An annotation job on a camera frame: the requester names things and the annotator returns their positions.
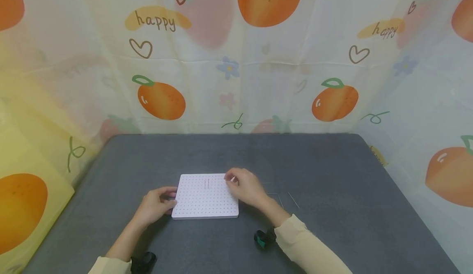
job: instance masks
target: finger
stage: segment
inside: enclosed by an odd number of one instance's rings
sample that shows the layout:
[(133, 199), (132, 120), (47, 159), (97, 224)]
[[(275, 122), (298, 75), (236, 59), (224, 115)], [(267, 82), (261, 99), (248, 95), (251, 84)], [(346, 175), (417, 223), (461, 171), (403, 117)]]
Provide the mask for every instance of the finger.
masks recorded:
[(229, 181), (231, 180), (233, 177), (236, 177), (238, 178), (239, 175), (242, 174), (242, 169), (239, 169), (239, 168), (231, 168), (229, 171), (227, 171), (227, 173), (225, 174), (225, 177), (224, 179), (226, 181)]
[(238, 198), (239, 195), (239, 187), (238, 184), (232, 182), (232, 181), (226, 181), (228, 189), (230, 189), (230, 193), (233, 196), (236, 196)]
[(161, 196), (169, 197), (169, 198), (175, 198), (176, 197), (176, 192), (166, 192), (166, 193), (163, 193)]
[(156, 190), (153, 190), (153, 193), (156, 193), (158, 196), (171, 192), (177, 192), (177, 187), (161, 187)]
[(176, 206), (177, 201), (176, 200), (168, 200), (167, 202), (164, 203), (166, 211), (174, 208)]

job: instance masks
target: person's right hand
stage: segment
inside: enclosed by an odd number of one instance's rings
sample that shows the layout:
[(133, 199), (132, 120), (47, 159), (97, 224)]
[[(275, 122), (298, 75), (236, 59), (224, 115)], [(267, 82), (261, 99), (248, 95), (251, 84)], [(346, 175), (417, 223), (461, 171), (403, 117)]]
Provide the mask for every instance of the person's right hand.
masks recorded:
[(258, 178), (244, 168), (230, 169), (225, 180), (231, 194), (247, 205), (259, 208), (268, 198)]

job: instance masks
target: green leaf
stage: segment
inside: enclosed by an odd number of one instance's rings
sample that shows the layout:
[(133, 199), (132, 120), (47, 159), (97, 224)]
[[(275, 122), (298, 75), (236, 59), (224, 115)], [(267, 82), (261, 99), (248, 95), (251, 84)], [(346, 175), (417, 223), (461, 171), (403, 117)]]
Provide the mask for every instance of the green leaf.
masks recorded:
[(292, 120), (288, 120), (287, 123), (286, 123), (286, 126), (284, 127), (284, 133), (285, 134), (289, 134), (291, 133), (291, 128), (289, 127), (289, 124)]
[(470, 155), (473, 156), (473, 149), (472, 149), (472, 146), (471, 146), (471, 144), (470, 144), (470, 140), (473, 141), (473, 135), (462, 135), (462, 136), (460, 136), (460, 138), (463, 140), (467, 152), (468, 152)]
[[(337, 85), (332, 85), (332, 84), (329, 84), (328, 82), (337, 82)], [(322, 82), (321, 85), (328, 88), (343, 88), (343, 86), (345, 86), (345, 84), (343, 84), (342, 80), (340, 80), (339, 78), (327, 79), (324, 82)]]
[(145, 76), (142, 75), (134, 75), (133, 78), (131, 78), (131, 81), (138, 83), (143, 86), (153, 86), (154, 82), (151, 81), (149, 78), (146, 78)]
[(282, 134), (282, 128), (283, 128), (282, 120), (276, 115), (273, 115), (273, 125), (274, 125), (274, 131)]

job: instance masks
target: gray table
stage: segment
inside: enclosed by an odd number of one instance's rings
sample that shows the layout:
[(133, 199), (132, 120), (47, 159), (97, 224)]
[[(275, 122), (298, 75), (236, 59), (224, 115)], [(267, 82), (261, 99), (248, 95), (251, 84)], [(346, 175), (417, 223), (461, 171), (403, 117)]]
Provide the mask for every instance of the gray table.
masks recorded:
[[(355, 134), (124, 135), (102, 150), (25, 273), (83, 274), (105, 255), (148, 190), (181, 174), (244, 166), (355, 274), (455, 274), (455, 266)], [(149, 227), (136, 250), (153, 273), (303, 273), (253, 234), (270, 224), (240, 203), (237, 219)]]

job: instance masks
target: beige sweater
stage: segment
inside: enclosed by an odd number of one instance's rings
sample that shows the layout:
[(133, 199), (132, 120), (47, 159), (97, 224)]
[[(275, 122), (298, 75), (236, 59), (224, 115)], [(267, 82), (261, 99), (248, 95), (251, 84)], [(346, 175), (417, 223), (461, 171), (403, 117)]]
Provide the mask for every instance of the beige sweater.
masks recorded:
[[(351, 274), (348, 267), (295, 215), (275, 228), (282, 251), (307, 274)], [(131, 262), (100, 256), (89, 274), (130, 274)]]

